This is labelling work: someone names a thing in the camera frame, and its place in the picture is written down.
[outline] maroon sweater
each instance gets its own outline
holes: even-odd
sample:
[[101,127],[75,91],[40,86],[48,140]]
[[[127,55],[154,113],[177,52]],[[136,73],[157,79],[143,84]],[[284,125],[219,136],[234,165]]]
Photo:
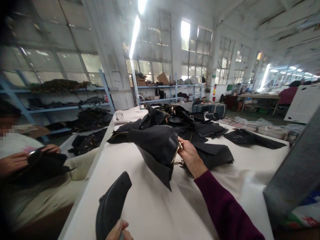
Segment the maroon sweater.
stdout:
[[265,239],[231,193],[220,185],[209,170],[194,182],[206,201],[210,217],[221,240]]

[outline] white work table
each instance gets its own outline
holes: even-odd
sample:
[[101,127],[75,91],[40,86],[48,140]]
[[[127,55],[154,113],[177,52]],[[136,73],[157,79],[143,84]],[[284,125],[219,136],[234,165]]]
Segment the white work table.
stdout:
[[[136,107],[123,113],[125,119],[134,121],[147,111]],[[220,125],[233,131],[231,126]],[[201,192],[186,171],[175,165],[170,192],[148,169],[133,143],[106,143],[113,129],[111,123],[87,175],[85,189],[76,200],[59,239],[96,239],[99,198],[124,171],[131,178],[132,187],[122,218],[129,222],[128,230],[134,239],[218,239]],[[286,141],[261,136],[289,145]],[[289,146],[276,150],[256,145],[241,147],[223,136],[209,138],[207,143],[229,147],[234,163],[216,167],[211,172],[238,200],[265,238],[273,239],[262,189],[282,163]]]

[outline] worker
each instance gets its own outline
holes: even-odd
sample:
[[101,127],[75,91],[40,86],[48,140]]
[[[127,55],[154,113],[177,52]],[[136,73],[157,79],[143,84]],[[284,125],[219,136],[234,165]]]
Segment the worker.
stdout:
[[[195,147],[187,140],[178,137],[183,149],[178,154],[187,164],[207,204],[211,220],[221,240],[262,240],[264,236],[253,225],[248,215],[231,195],[214,178],[204,165]],[[123,231],[125,240],[133,239],[130,232],[123,230],[128,223],[119,220],[106,240],[118,240]]]
[[[71,209],[79,192],[84,187],[84,180],[93,162],[98,148],[78,157],[68,159],[65,165],[68,174],[57,176],[35,186],[12,186],[6,179],[14,172],[28,165],[31,151],[44,145],[35,139],[14,132],[14,126],[21,116],[21,111],[12,104],[0,100],[0,181],[4,184],[4,204],[8,221],[16,231],[35,221],[48,222],[48,229],[37,231],[50,232],[50,226],[60,221],[63,225],[67,215],[65,209]],[[45,146],[41,151],[59,153],[60,148],[54,144]]]
[[282,106],[290,106],[294,96],[296,95],[296,92],[298,90],[298,87],[301,85],[301,82],[296,80],[289,84],[289,88],[284,89],[281,91],[278,96],[280,96],[279,104]]

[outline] person's hand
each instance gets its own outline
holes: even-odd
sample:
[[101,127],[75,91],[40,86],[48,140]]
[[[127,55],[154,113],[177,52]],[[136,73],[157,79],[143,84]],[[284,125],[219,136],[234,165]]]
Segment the person's hand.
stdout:
[[180,137],[178,137],[178,140],[179,142],[182,142],[183,146],[183,149],[179,149],[178,154],[185,161],[194,178],[200,177],[208,169],[198,155],[196,148],[188,140],[184,140]]
[[53,153],[60,153],[60,148],[57,145],[49,144],[41,149],[41,152],[53,152]]
[[20,152],[0,159],[0,177],[8,177],[11,173],[26,167],[29,156],[28,153]]
[[106,240],[119,240],[121,232],[123,233],[125,240],[133,240],[129,231],[125,230],[129,226],[129,223],[119,219],[111,232],[108,234]]

